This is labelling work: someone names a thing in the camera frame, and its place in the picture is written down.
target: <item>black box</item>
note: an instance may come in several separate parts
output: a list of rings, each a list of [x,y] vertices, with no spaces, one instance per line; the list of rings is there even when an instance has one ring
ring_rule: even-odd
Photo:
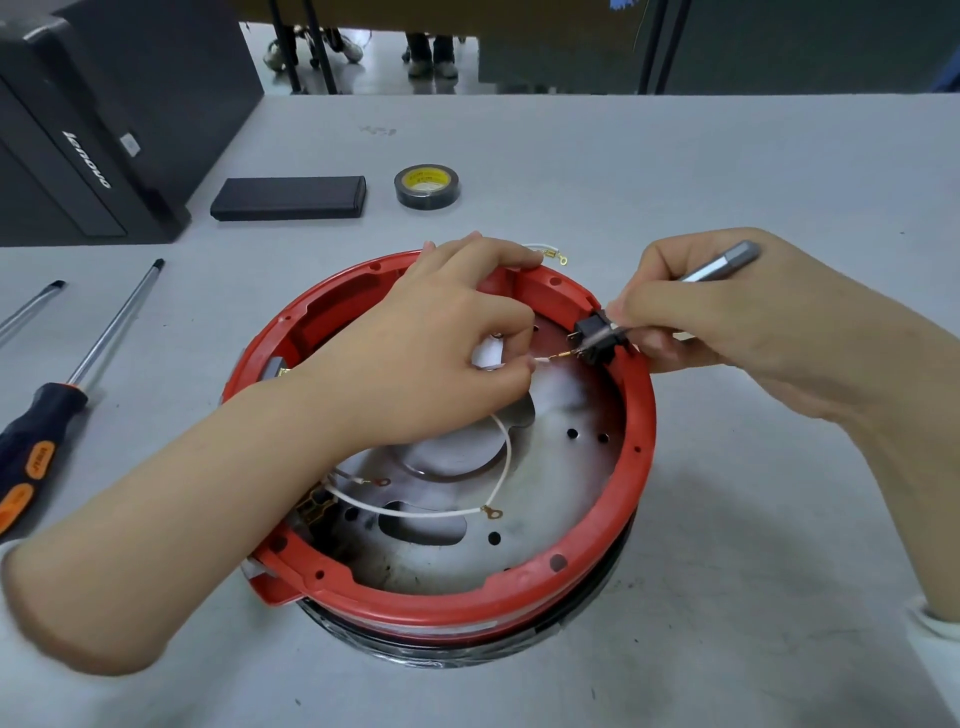
[[[0,246],[175,240],[262,96],[225,0],[0,0]]]

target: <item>red circular base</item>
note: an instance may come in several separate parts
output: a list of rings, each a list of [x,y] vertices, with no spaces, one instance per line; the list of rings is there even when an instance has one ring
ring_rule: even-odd
[[[379,303],[419,252],[387,255],[339,273],[290,303],[253,339],[224,389],[226,401],[256,383],[275,356],[294,367],[324,341]],[[581,285],[545,266],[500,269],[480,288],[530,305],[567,330],[599,302]],[[646,358],[618,349],[608,367],[626,410],[623,450],[606,489],[587,515],[544,553],[484,585],[456,595],[419,596],[360,586],[350,570],[321,554],[286,524],[253,553],[269,574],[251,579],[268,604],[304,595],[345,619],[387,634],[445,643],[506,631],[562,598],[623,530],[643,492],[656,441],[656,407]]]

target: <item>shoe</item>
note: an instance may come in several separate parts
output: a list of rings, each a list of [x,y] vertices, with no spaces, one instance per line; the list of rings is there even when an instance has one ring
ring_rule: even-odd
[[[455,79],[460,75],[457,71],[457,65],[453,61],[439,61],[436,64],[436,72],[438,76],[445,79]]]
[[[412,79],[429,76],[432,72],[433,61],[410,61],[410,65],[407,66],[407,76]]]
[[[359,63],[362,61],[363,48],[346,36],[341,36],[341,38],[343,39],[344,47],[340,49],[340,52],[344,54],[344,57],[351,63]]]
[[[267,52],[263,56],[263,62],[266,63],[267,68],[274,73],[282,73],[283,69],[287,67],[286,61],[283,59],[283,52],[280,50],[280,44],[275,40],[271,40],[270,45],[267,46]],[[299,63],[296,52],[294,53],[294,63]]]

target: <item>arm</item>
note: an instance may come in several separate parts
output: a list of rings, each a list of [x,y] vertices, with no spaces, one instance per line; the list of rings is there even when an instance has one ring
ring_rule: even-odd
[[[682,276],[742,239],[730,280]],[[960,622],[960,341],[769,232],[667,238],[608,306],[652,370],[727,363],[791,409],[838,423],[876,477],[928,610]],[[680,342],[670,330],[697,338]]]
[[[479,233],[427,244],[384,302],[289,375],[248,388],[10,553],[4,592],[21,632],[78,671],[150,665],[330,468],[475,422],[529,389],[533,311],[476,286],[497,266],[540,261]],[[494,332],[508,363],[479,372],[470,356]]]
[[[924,359],[931,371],[917,372],[913,386],[891,383],[887,407],[840,425],[876,478],[928,613],[960,623],[960,341],[945,331],[937,338],[942,350]],[[903,390],[906,399],[894,394]]]
[[[15,549],[4,591],[23,633],[78,671],[123,674],[156,660],[210,591],[349,454],[336,395],[310,406],[304,389],[290,376],[244,390]]]

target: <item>hand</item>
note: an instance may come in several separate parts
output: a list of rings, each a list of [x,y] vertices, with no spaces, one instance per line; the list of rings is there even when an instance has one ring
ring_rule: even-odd
[[[498,267],[535,268],[542,255],[471,233],[417,262],[378,305],[338,333],[290,375],[336,402],[353,451],[422,440],[482,419],[530,388],[530,306],[476,287]],[[470,358],[503,334],[502,369]]]
[[[753,240],[762,252],[731,279],[672,280],[740,240]],[[791,409],[828,420],[903,390],[921,352],[951,338],[900,303],[752,228],[654,242],[607,311],[618,324],[639,327],[630,338],[651,358],[653,372],[732,364]],[[673,331],[696,338],[678,341]]]

